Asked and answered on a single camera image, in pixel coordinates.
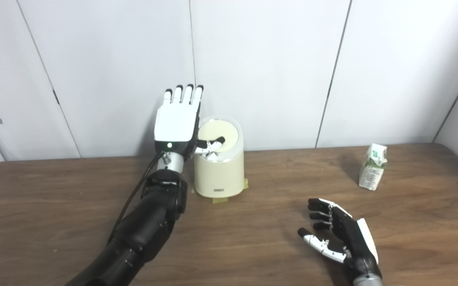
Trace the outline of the white and black left hand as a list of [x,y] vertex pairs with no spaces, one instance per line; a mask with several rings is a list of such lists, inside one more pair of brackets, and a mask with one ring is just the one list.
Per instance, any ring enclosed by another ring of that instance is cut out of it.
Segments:
[[223,146],[223,136],[210,141],[198,138],[203,91],[203,85],[189,84],[164,92],[154,126],[157,152],[176,153],[187,161],[194,154],[210,154]]

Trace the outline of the white and black right hand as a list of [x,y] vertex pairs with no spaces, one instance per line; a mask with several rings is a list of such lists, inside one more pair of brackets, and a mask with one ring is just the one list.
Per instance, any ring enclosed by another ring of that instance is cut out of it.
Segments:
[[343,248],[329,248],[330,241],[316,236],[305,228],[298,235],[320,255],[342,265],[345,278],[353,286],[383,286],[379,257],[367,221],[354,219],[349,212],[333,201],[308,199],[309,217],[314,230],[328,230],[339,239]]

